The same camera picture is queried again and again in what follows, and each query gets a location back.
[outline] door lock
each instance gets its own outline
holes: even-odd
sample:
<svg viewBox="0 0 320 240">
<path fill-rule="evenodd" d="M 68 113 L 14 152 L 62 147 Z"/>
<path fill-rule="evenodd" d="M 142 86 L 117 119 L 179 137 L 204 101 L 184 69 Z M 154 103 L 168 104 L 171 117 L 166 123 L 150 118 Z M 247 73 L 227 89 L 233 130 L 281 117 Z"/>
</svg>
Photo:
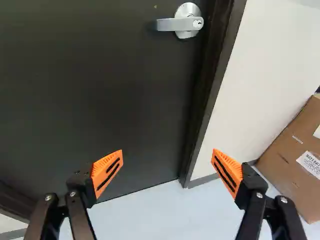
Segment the door lock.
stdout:
<svg viewBox="0 0 320 240">
<path fill-rule="evenodd" d="M 155 29 L 160 32 L 175 31 L 179 39 L 192 38 L 204 26 L 200 8 L 193 2 L 185 2 L 178 7 L 174 18 L 162 18 L 155 21 Z"/>
</svg>

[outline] wall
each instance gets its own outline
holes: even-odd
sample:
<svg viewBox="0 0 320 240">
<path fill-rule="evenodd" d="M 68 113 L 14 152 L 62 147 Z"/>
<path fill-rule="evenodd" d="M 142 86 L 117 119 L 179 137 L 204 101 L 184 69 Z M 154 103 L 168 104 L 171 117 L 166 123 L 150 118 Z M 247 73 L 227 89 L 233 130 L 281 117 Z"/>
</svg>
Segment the wall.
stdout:
<svg viewBox="0 0 320 240">
<path fill-rule="evenodd" d="M 191 180 L 256 160 L 320 84 L 320 1 L 247 0 Z"/>
<path fill-rule="evenodd" d="M 0 237 L 1 233 L 10 232 L 18 229 L 24 229 L 28 224 L 15 220 L 6 215 L 0 214 Z"/>
</svg>

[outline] ridged orange pad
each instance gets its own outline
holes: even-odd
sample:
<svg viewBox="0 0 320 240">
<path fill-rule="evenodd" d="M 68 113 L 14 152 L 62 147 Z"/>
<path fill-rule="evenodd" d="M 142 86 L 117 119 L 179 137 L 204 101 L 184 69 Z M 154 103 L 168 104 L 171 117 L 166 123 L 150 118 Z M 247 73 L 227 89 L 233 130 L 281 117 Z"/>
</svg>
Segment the ridged orange pad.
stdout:
<svg viewBox="0 0 320 240">
<path fill-rule="evenodd" d="M 241 163 L 217 149 L 213 149 L 211 163 L 235 199 L 243 179 Z"/>
<path fill-rule="evenodd" d="M 123 165 L 122 150 L 115 151 L 93 164 L 90 177 L 93 182 L 96 199 L 104 192 Z"/>
</svg>

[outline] brown cardboard box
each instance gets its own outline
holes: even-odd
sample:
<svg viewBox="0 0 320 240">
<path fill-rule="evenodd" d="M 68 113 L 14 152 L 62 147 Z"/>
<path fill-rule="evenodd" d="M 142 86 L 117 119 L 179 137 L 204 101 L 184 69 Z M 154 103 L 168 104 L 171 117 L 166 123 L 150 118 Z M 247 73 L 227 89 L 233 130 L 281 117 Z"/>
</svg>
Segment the brown cardboard box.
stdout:
<svg viewBox="0 0 320 240">
<path fill-rule="evenodd" d="M 319 125 L 320 93 L 317 93 L 268 147 L 256 165 L 283 195 L 294 201 L 309 224 L 320 220 L 320 139 L 313 136 L 319 133 Z M 311 169 L 313 174 L 303 166 Z"/>
</svg>

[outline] door frame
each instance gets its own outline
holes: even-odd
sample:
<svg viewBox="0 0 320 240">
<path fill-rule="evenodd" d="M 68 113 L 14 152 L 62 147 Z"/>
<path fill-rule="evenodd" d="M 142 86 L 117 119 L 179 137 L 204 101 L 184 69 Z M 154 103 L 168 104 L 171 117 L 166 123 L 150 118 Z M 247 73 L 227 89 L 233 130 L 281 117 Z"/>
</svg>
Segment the door frame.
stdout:
<svg viewBox="0 0 320 240">
<path fill-rule="evenodd" d="M 216 174 L 191 183 L 191 176 L 207 131 L 228 62 L 236 41 L 247 0 L 216 0 L 210 3 L 206 35 L 202 45 L 202 64 L 192 94 L 186 142 L 179 173 L 183 188 L 214 180 Z"/>
<path fill-rule="evenodd" d="M 209 0 L 203 27 L 200 64 L 191 93 L 189 120 L 182 149 L 178 179 L 184 188 L 190 183 L 202 141 L 227 69 L 247 0 Z M 28 222 L 36 199 L 0 181 L 0 214 Z"/>
</svg>

